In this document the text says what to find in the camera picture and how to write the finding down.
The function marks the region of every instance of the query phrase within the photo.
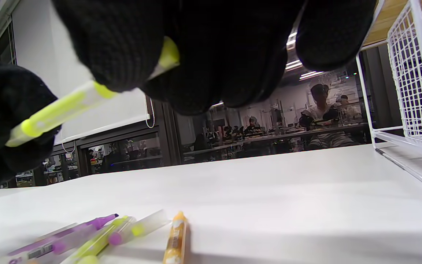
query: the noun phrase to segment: yellow pen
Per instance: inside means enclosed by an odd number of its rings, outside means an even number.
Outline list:
[[[163,264],[184,264],[187,225],[188,221],[183,212],[180,211],[172,220],[172,228],[170,229]]]
[[[179,51],[174,41],[169,37],[164,38],[164,46],[159,62],[154,72],[149,76],[152,79],[173,67],[179,65]],[[7,147],[17,147],[55,127],[69,119],[112,99],[118,95],[104,85],[95,81],[89,81],[55,102],[47,105],[28,119],[22,121],[11,130],[10,139],[6,142]]]
[[[128,216],[124,216],[120,219],[115,219],[111,224],[100,229],[91,240],[85,242],[85,244],[78,248],[72,255],[63,260],[61,264],[76,264],[84,257],[96,256],[107,246],[110,234],[128,218]]]

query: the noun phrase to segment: pen cap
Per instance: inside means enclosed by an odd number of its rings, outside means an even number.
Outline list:
[[[97,230],[100,230],[102,227],[104,227],[105,224],[114,220],[116,217],[118,217],[118,214],[111,214],[106,217],[97,217],[94,220],[90,220],[89,222],[86,222],[86,224],[92,224],[94,227],[97,228]]]
[[[92,236],[97,232],[97,227],[93,224],[86,225],[84,228],[76,230],[71,234],[57,239],[53,242],[53,253],[63,254],[69,249],[74,249],[82,246],[87,240],[91,239]]]
[[[168,223],[170,223],[170,220],[167,219],[166,212],[159,210],[134,223],[131,232],[134,236],[145,236]]]
[[[133,234],[131,233],[131,228],[136,222],[136,218],[128,217],[122,224],[120,224],[117,229],[110,235],[108,242],[111,245],[118,246],[127,242]]]

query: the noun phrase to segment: black glove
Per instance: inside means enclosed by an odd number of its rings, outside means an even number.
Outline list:
[[[114,91],[140,87],[184,115],[223,100],[268,98],[285,71],[286,42],[305,0],[53,0],[82,63]],[[296,37],[300,61],[328,71],[352,60],[376,0],[308,0]],[[164,35],[181,65],[147,84]]]
[[[35,74],[0,62],[0,183],[39,166],[51,154],[60,127],[19,147],[4,144],[13,127],[54,100],[56,97]]]
[[[328,109],[328,111],[323,114],[322,119],[324,121],[332,120],[332,119],[339,119],[340,116],[338,115],[338,110],[333,105]]]
[[[305,128],[309,128],[310,124],[312,124],[312,122],[314,121],[314,119],[306,114],[304,114],[303,112],[300,113],[300,119],[299,119],[299,124]]]

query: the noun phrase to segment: purple highlighter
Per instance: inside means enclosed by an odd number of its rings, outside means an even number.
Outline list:
[[[7,256],[0,257],[0,264],[27,264],[27,262],[31,259],[35,259],[41,257],[45,254],[48,254],[53,251],[53,242],[56,240],[69,235],[73,232],[78,230],[85,229],[88,226],[94,226],[95,229],[101,229],[107,222],[112,221],[118,217],[118,214],[111,214],[106,217],[98,217],[94,220],[89,222],[85,222],[82,224],[78,224],[75,227],[63,230],[59,233],[56,233],[50,237],[17,249],[13,252],[7,254]]]

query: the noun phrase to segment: wooden shelf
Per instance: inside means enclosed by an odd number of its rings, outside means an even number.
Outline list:
[[[407,0],[385,0],[382,10],[380,10],[379,16],[364,42],[364,46],[387,39],[388,30],[390,30],[407,2]]]

